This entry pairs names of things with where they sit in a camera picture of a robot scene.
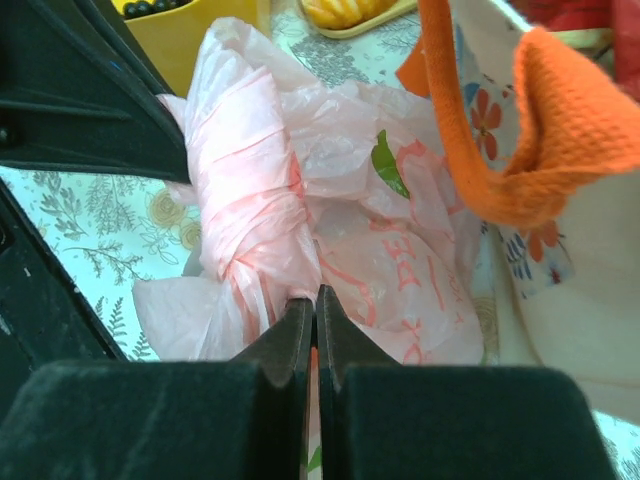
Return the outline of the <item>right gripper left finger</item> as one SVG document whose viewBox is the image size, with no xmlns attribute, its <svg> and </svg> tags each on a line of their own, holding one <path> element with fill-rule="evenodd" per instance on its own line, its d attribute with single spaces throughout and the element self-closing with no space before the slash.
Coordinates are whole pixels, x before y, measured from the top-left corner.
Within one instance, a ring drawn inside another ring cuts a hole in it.
<svg viewBox="0 0 640 480">
<path fill-rule="evenodd" d="M 313 307 L 222 362 L 58 361 L 1 427 L 5 479 L 302 479 Z"/>
</svg>

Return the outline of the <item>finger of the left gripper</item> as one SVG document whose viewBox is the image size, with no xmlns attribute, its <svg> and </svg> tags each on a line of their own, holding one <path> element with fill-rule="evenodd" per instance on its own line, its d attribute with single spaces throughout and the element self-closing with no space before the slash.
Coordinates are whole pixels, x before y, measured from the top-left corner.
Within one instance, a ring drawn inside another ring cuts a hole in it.
<svg viewBox="0 0 640 480">
<path fill-rule="evenodd" d="M 170 91 L 111 2 L 2 2 L 2 166 L 186 183 Z"/>
</svg>

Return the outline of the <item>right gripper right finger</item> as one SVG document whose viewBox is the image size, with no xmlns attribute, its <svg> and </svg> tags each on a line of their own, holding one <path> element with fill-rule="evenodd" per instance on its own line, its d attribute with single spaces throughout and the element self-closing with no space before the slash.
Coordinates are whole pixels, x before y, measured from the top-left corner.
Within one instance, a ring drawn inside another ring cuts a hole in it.
<svg viewBox="0 0 640 480">
<path fill-rule="evenodd" d="M 344 312 L 316 306 L 326 479 L 612 479 L 586 399 L 538 367 L 404 366 Z"/>
</svg>

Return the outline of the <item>beige paper grocery bag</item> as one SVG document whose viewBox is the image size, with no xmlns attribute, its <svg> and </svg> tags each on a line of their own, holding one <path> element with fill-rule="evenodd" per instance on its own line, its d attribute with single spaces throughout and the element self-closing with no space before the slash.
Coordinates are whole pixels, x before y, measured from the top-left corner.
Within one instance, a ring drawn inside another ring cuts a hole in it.
<svg viewBox="0 0 640 480">
<path fill-rule="evenodd" d="M 639 419 L 639 106 L 504 1 L 422 1 L 398 77 L 491 227 L 499 355 Z"/>
</svg>

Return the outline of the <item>pink plastic grocery bag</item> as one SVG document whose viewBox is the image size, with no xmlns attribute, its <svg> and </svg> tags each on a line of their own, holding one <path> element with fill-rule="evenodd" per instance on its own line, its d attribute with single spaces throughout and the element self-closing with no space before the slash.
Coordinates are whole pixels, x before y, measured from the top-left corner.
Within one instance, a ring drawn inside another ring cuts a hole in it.
<svg viewBox="0 0 640 480">
<path fill-rule="evenodd" d="M 329 88 L 254 27 L 216 20 L 186 97 L 162 97 L 184 134 L 200 212 L 190 270 L 133 288 L 164 360 L 226 360 L 331 286 L 348 318 L 404 364 L 477 364 L 470 293 L 480 222 L 453 184 L 431 104 L 348 81 Z"/>
</svg>

